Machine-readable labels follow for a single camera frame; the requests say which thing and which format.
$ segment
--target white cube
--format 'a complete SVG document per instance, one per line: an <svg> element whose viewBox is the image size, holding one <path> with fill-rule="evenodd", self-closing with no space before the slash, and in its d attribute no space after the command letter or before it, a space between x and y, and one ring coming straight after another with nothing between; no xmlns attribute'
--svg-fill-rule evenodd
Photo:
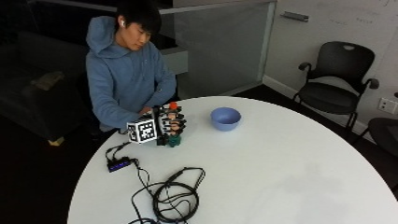
<svg viewBox="0 0 398 224"><path fill-rule="evenodd" d="M129 141L133 143L145 143L155 140L158 137L153 119L139 119L134 122L127 122L126 130Z"/></svg>

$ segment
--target chair backrest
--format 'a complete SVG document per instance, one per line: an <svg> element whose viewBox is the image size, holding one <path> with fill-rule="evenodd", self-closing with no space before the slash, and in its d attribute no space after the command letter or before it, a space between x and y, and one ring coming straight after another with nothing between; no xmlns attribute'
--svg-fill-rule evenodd
<svg viewBox="0 0 398 224"><path fill-rule="evenodd" d="M369 49L352 43L324 43L318 53L315 69L310 78L339 77L362 94L362 79L373 61Z"/></svg>

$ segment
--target blue hoodie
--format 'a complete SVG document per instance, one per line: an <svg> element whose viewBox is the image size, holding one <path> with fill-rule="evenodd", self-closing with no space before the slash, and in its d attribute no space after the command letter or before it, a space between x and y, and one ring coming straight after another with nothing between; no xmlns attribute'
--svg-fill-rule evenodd
<svg viewBox="0 0 398 224"><path fill-rule="evenodd" d="M125 130L142 108L162 105L175 91L175 76L157 48L150 42L137 51L121 47L114 42L114 22L110 17L93 18L86 34L89 95L103 132Z"/></svg>

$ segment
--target hoodie sleeve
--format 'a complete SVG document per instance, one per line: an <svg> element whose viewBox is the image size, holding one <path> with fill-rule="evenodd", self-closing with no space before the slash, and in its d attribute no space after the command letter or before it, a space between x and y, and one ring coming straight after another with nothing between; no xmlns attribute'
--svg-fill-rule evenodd
<svg viewBox="0 0 398 224"><path fill-rule="evenodd" d="M103 125L125 129L126 122L137 120L141 115L118 106L113 98L113 79L109 69L102 59L90 52L86 54L85 67L93 113Z"/></svg>
<svg viewBox="0 0 398 224"><path fill-rule="evenodd" d="M155 62L154 76L157 87L150 99L145 103L145 106L149 107L153 107L154 105L162 105L174 95L176 87L175 75L166 67L162 61L161 53L155 47L151 47L151 54L153 60Z"/></svg>

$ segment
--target black cable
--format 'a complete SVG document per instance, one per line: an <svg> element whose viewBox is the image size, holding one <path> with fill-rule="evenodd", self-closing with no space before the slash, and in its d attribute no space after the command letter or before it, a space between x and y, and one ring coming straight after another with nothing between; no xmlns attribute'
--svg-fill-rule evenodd
<svg viewBox="0 0 398 224"><path fill-rule="evenodd" d="M114 158L114 154L115 154L119 150L122 150L122 148L123 148L127 144L130 144L130 142L125 142L125 143L122 143L121 145L118 145L118 146L115 146L115 147L110 147L110 148L106 150L103 156L106 157L107 162L115 160L115 158ZM115 148L115 150L114 150L114 152L113 152L113 156L111 156L111 160L110 160L110 159L107 158L107 153L109 153L114 148Z"/></svg>
<svg viewBox="0 0 398 224"><path fill-rule="evenodd" d="M131 162L135 164L135 167L137 167L138 178L139 178L139 181L142 183L142 188L131 196L131 204L133 204L138 219L134 220L130 223L134 223L134 222L139 221L141 224L143 224L145 222L158 223L159 221L162 221L162 222L167 222L167 223L183 222L184 224L187 224L186 220L195 214L195 212L198 210L198 207L199 207L199 196L198 196L198 193L196 193L196 188L198 188L199 182L200 182L200 180L204 176L203 170L200 168L195 168L195 167L184 167L182 170L175 172L167 178L167 180L164 182L159 182L159 183L154 183L154 184L149 185L147 184L149 183L149 173L139 167L139 162L138 162L137 159L133 159ZM190 186L174 181L178 178L178 176L183 173L183 171L187 171L187 170L200 170L198 180L196 180L196 184L192 188ZM146 183L142 181L141 171L143 171L145 174L146 174ZM157 186L157 185L161 185L161 187L157 189L155 193L153 194L151 190L150 190L150 187ZM178 188L187 189L187 192L179 193L179 194L175 194L175 195L170 196L168 195L168 189L171 187L178 187ZM138 211L138 207L134 204L134 197L143 190L146 190L146 192L149 193L149 195L151 196L151 199L153 199L153 211L154 211L154 214L155 214L155 217L157 217L157 221L154 221L153 219L142 218L141 214L139 214L139 211ZM161 199L161 193L163 191L164 191L164 194L166 194L166 198ZM191 206L191 203L190 203L188 200L182 199L184 197L191 197L191 196L195 198L194 206ZM180 211L178 210L178 207L182 203L187 203L187 208L188 208L187 209L187 214L182 214ZM161 209L159 208L161 204L168 204L171 207ZM170 211L170 210L176 211L176 213L179 214L178 218L166 217L163 215L163 212Z"/></svg>

